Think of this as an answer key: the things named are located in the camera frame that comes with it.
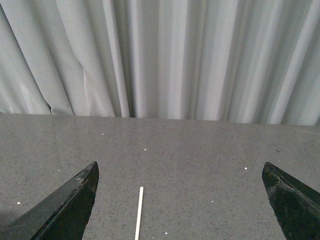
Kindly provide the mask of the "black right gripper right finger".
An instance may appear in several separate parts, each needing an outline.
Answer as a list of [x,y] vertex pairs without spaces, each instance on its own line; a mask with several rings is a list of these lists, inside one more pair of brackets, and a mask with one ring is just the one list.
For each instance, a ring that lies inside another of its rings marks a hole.
[[287,240],[320,238],[320,193],[266,162],[262,180],[277,222]]

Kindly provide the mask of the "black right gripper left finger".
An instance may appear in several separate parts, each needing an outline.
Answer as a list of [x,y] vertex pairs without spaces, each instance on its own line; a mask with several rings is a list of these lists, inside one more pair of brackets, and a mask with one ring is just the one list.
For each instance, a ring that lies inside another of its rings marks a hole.
[[16,220],[1,228],[2,240],[81,240],[99,182],[92,162]]

